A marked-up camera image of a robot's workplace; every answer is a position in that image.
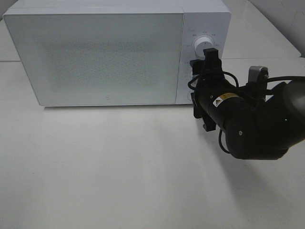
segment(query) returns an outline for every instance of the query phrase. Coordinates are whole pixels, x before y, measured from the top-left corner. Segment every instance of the white microwave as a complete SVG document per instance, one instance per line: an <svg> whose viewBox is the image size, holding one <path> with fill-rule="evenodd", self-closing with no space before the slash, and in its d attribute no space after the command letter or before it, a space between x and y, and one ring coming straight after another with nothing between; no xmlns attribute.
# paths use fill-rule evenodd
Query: white microwave
<svg viewBox="0 0 305 229"><path fill-rule="evenodd" d="M221 0L19 0L3 18L43 106L190 104L189 61L221 57Z"/></svg>

